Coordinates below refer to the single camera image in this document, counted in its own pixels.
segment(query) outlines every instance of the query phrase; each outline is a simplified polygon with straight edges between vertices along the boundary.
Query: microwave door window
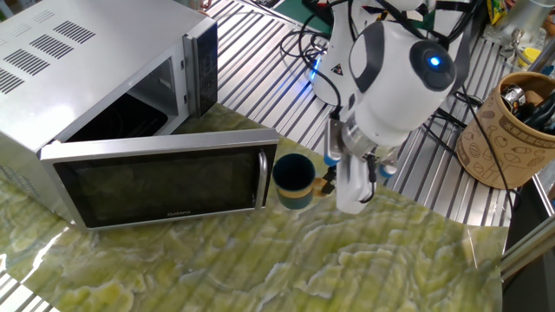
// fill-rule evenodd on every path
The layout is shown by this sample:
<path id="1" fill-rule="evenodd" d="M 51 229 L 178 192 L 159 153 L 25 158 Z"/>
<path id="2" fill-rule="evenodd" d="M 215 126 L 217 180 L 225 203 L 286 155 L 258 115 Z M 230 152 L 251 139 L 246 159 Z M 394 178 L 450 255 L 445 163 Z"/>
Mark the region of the microwave door window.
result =
<path id="1" fill-rule="evenodd" d="M 171 153 L 55 164 L 89 227 L 252 208 L 252 153 Z"/>

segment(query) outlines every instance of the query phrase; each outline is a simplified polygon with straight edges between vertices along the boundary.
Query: yellow object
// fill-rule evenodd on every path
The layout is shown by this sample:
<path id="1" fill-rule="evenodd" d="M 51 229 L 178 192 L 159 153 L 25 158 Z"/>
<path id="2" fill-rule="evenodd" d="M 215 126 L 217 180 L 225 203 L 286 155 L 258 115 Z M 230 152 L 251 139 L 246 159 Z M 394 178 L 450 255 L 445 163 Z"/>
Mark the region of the yellow object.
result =
<path id="1" fill-rule="evenodd" d="M 487 13 L 492 25 L 495 25 L 506 14 L 505 1 L 503 0 L 487 0 Z"/>
<path id="2" fill-rule="evenodd" d="M 524 49 L 524 52 L 523 52 L 524 56 L 526 56 L 526 58 L 530 62 L 536 61 L 536 59 L 538 58 L 540 53 L 541 53 L 540 50 L 534 49 L 534 48 L 526 48 L 526 49 Z M 519 65 L 524 67 L 527 64 L 521 58 L 519 58 Z"/>
<path id="3" fill-rule="evenodd" d="M 314 196 L 316 197 L 325 197 L 326 194 L 322 193 L 322 191 L 315 190 L 315 187 L 323 187 L 326 185 L 326 183 L 327 182 L 325 179 L 316 178 L 314 179 L 312 185 L 305 188 L 304 190 L 291 192 L 278 187 L 277 191 L 287 198 L 301 198 L 308 195 L 308 193 L 312 191 L 314 191 Z"/>

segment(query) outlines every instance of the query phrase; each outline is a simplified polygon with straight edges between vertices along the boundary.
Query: pen holder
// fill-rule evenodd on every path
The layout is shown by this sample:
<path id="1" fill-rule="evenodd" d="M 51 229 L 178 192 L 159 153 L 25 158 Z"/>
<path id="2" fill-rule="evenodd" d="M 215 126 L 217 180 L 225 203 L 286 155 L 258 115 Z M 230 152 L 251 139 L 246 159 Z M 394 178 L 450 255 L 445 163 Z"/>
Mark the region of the pen holder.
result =
<path id="1" fill-rule="evenodd" d="M 531 72 L 505 76 L 478 111 L 477 118 L 490 140 L 509 188 L 522 186 L 555 158 L 555 136 L 526 126 L 506 108 L 501 90 L 514 83 L 547 98 L 555 81 Z M 457 140 L 457 155 L 470 175 L 480 182 L 504 189 L 503 179 L 476 120 Z"/>

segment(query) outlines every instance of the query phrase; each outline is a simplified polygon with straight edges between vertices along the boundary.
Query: microwave door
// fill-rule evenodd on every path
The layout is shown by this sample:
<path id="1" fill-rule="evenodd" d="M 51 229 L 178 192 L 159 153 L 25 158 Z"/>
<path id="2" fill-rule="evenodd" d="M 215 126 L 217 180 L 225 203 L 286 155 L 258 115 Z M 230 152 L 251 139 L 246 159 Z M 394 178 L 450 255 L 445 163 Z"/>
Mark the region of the microwave door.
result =
<path id="1" fill-rule="evenodd" d="M 83 230 L 265 205 L 274 129 L 57 143 L 40 159 Z"/>

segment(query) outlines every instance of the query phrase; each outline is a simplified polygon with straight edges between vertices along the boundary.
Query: yellow stripe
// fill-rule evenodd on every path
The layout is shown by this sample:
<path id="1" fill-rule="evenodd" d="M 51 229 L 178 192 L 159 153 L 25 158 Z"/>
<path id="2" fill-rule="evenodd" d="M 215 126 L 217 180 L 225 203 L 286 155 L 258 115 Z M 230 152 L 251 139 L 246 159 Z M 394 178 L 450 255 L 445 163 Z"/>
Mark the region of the yellow stripe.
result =
<path id="1" fill-rule="evenodd" d="M 312 185 L 301 191 L 290 192 L 278 187 L 277 191 L 287 198 L 301 198 L 312 192 Z"/>

